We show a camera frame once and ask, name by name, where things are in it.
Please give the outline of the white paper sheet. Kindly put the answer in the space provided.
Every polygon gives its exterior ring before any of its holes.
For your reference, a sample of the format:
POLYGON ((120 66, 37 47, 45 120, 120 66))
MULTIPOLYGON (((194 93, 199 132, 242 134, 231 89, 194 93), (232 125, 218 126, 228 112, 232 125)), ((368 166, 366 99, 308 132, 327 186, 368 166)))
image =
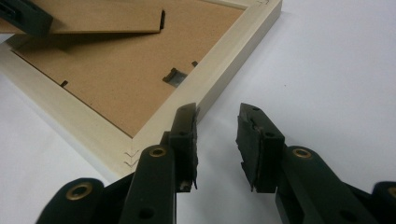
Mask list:
MULTIPOLYGON (((235 137, 239 106, 261 108, 292 146, 315 150, 365 191, 396 181, 396 0, 283 0, 282 12, 199 124, 198 187, 177 224, 281 224, 253 192, 235 137)), ((0 224, 35 224, 69 181, 97 177, 0 74, 0 224)))

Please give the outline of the wooden picture frame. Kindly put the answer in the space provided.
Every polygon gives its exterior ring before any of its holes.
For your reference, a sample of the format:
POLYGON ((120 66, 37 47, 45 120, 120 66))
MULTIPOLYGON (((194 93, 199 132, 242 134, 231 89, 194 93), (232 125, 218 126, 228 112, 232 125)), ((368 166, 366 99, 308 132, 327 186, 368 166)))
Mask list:
POLYGON ((278 19, 282 0, 148 0, 153 35, 14 35, 0 75, 107 178, 131 173, 177 109, 205 114, 278 19))

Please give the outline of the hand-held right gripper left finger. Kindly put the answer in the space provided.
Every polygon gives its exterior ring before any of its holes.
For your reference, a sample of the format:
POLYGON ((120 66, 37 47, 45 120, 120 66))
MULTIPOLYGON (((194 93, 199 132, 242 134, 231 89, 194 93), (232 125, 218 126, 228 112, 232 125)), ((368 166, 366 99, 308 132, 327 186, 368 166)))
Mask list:
POLYGON ((197 188, 197 116, 196 103, 177 109, 169 132, 163 134, 162 142, 174 150, 177 192, 190 192, 197 188))

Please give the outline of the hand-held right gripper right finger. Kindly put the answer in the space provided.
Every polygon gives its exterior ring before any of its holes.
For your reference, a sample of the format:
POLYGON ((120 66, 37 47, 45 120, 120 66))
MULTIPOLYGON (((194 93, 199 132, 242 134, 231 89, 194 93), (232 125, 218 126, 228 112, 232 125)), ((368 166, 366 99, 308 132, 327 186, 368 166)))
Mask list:
POLYGON ((285 137, 258 107, 242 103, 237 116, 236 144, 251 189, 275 192, 285 137))

